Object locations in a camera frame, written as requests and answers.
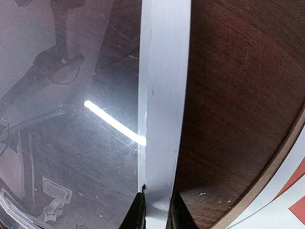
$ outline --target transparent surface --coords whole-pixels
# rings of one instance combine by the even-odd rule
[[[117,229],[146,145],[141,3],[2,0],[0,12],[1,205],[43,228]]]

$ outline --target white plastic strip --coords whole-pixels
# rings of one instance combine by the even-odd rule
[[[145,184],[146,228],[164,229],[183,121],[191,0],[143,0],[140,43],[139,190]]]

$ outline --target black clamp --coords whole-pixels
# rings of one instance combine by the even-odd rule
[[[170,229],[198,229],[179,193],[174,193],[169,211]],[[145,229],[145,195],[138,193],[119,229]]]

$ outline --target dark wood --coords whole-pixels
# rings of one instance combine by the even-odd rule
[[[193,0],[176,189],[207,229],[260,177],[305,101],[305,3]]]

